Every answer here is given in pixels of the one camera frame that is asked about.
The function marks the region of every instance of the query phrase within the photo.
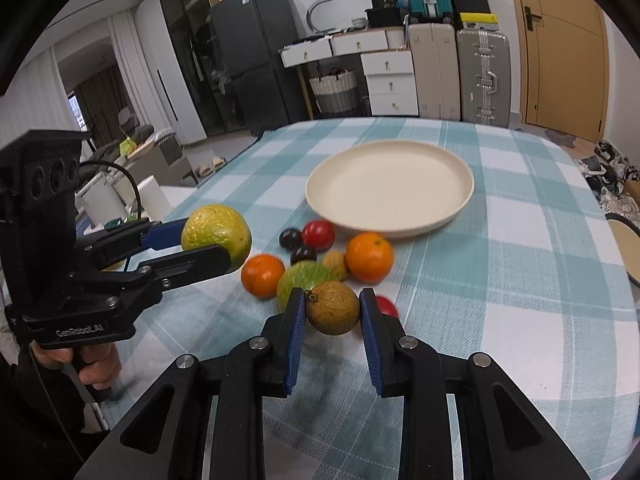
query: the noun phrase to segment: checkered tablecloth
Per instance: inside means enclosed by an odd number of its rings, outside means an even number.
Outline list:
[[[447,148],[476,180],[454,221],[394,243],[396,262],[376,292],[395,301],[407,333],[437,351],[492,355],[589,475],[611,476],[626,458],[638,412],[638,322],[603,213],[551,142],[430,120],[293,124],[236,158],[171,219],[223,202],[244,215],[253,254],[286,260],[278,234],[314,218],[304,197],[309,173],[327,156],[376,139]],[[118,420],[176,356],[225,354],[275,312],[274,300],[242,288],[239,272],[165,294],[140,316],[135,337],[118,344],[124,368],[118,400],[103,405],[108,419]],[[451,403],[450,414],[460,476]],[[264,402],[268,478],[395,479],[401,426],[402,400],[376,397],[358,331],[329,337],[308,329],[293,395]]]

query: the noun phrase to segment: finger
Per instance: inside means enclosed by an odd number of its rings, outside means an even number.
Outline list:
[[[71,348],[43,350],[35,341],[31,342],[31,349],[33,349],[37,361],[50,370],[57,370],[60,363],[70,363],[74,356],[74,351]]]
[[[108,388],[118,378],[118,374],[120,373],[121,369],[122,369],[122,365],[120,364],[120,361],[118,361],[118,363],[116,364],[116,367],[113,369],[113,372],[111,372],[111,375],[109,377],[107,377],[103,382],[95,383],[92,386],[96,390],[103,390],[105,388]]]
[[[85,366],[78,375],[82,384],[101,383],[108,379],[119,363],[118,352],[114,346],[106,359]]]
[[[80,349],[82,361],[87,364],[95,363],[96,361],[102,361],[103,359],[106,359],[107,356],[111,353],[111,348],[113,346],[113,343],[102,343],[100,345],[83,346]]]

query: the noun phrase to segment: desk leg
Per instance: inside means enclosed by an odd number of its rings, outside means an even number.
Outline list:
[[[311,99],[309,98],[309,90],[306,87],[305,77],[302,75],[302,69],[300,65],[296,65],[296,73],[298,74],[298,81],[300,81],[300,88],[302,88],[302,97],[305,98],[306,113],[309,115],[309,120],[314,120],[314,110],[311,106]]]

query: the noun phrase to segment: black cable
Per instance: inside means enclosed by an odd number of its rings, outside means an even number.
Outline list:
[[[129,171],[125,170],[121,165],[116,164],[115,162],[109,162],[108,160],[86,160],[80,163],[80,168],[82,166],[109,166],[110,168],[115,168],[116,170],[122,172],[124,176],[127,177],[131,187],[133,188],[133,193],[136,195],[136,206],[138,208],[138,220],[142,218],[142,201],[140,200],[140,192],[138,191],[138,185],[136,181],[133,180],[133,177],[129,173]],[[131,261],[131,256],[127,258],[126,263],[124,264],[124,270],[129,269],[129,263]]]
[[[40,386],[42,386],[42,390],[44,391],[44,394],[47,397],[47,400],[49,401],[49,406],[51,406],[51,409],[53,410],[53,414],[56,416],[56,420],[58,421],[58,425],[60,426],[62,433],[65,434],[66,439],[69,441],[69,444],[71,444],[71,447],[73,448],[74,452],[78,456],[80,462],[84,464],[84,457],[78,451],[76,444],[74,444],[74,441],[71,439],[71,435],[69,435],[69,432],[66,430],[65,425],[62,423],[60,414],[58,413],[58,410],[53,404],[53,399],[51,399],[51,396],[49,395],[49,391],[47,390],[47,387],[44,385],[44,381],[42,380],[42,375],[40,374],[40,368],[39,368],[40,365],[36,361],[36,356],[33,353],[33,348],[31,348],[31,345],[29,345],[29,355],[31,356],[31,362],[33,363],[33,367],[36,370],[36,375],[38,376],[38,380],[40,381]]]

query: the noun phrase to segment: plate rim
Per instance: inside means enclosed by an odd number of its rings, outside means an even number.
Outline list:
[[[322,162],[320,162],[320,164],[318,164],[315,168],[313,168],[311,173],[309,173],[309,176],[306,178],[305,199],[306,199],[307,205],[313,210],[314,213],[316,213],[321,218],[323,218],[325,220],[328,220],[329,222],[331,222],[335,226],[338,226],[338,227],[341,227],[341,228],[345,228],[345,229],[349,229],[349,230],[353,230],[353,231],[363,232],[364,230],[361,227],[356,227],[356,226],[353,226],[353,225],[345,224],[343,222],[335,221],[335,219],[329,218],[329,217],[321,214],[318,211],[317,206],[314,206],[312,201],[309,200],[309,181],[311,181],[311,178],[314,176],[314,174],[317,171],[319,171],[325,164],[329,163],[329,161],[331,161],[332,159],[337,158],[338,156],[341,156],[346,152],[349,152],[351,150],[356,150],[356,149],[361,148],[363,146],[369,146],[370,144],[397,144],[397,143],[402,143],[402,144],[420,144],[421,146],[428,146],[429,148],[431,148],[431,149],[433,149],[435,151],[444,152],[447,156],[452,156],[453,158],[455,158],[459,162],[461,162],[462,166],[466,169],[466,172],[468,173],[469,177],[471,178],[471,187],[470,187],[468,195],[462,201],[462,204],[459,207],[457,207],[454,211],[452,211],[449,215],[445,216],[444,218],[441,218],[441,219],[436,220],[434,222],[430,222],[428,224],[422,224],[422,225],[418,225],[418,226],[411,226],[411,227],[407,227],[407,228],[403,228],[403,229],[377,230],[376,232],[381,234],[381,235],[385,235],[386,234],[386,235],[393,235],[393,236],[402,236],[402,235],[409,236],[409,235],[417,235],[417,234],[427,233],[429,231],[437,229],[438,227],[448,223],[450,220],[455,218],[460,213],[460,211],[462,211],[464,209],[464,207],[469,202],[469,200],[471,200],[471,197],[473,196],[473,193],[476,190],[476,179],[474,177],[473,171],[471,171],[471,168],[466,163],[466,160],[464,160],[462,157],[460,157],[458,154],[452,152],[451,150],[447,150],[446,148],[442,148],[441,146],[438,146],[437,144],[432,144],[431,142],[427,142],[425,140],[377,139],[377,140],[371,140],[369,142],[362,142],[360,144],[355,144],[355,145],[351,146],[350,148],[347,148],[346,150],[342,150],[341,152],[334,153],[333,155],[328,156],[325,160],[323,160]]]

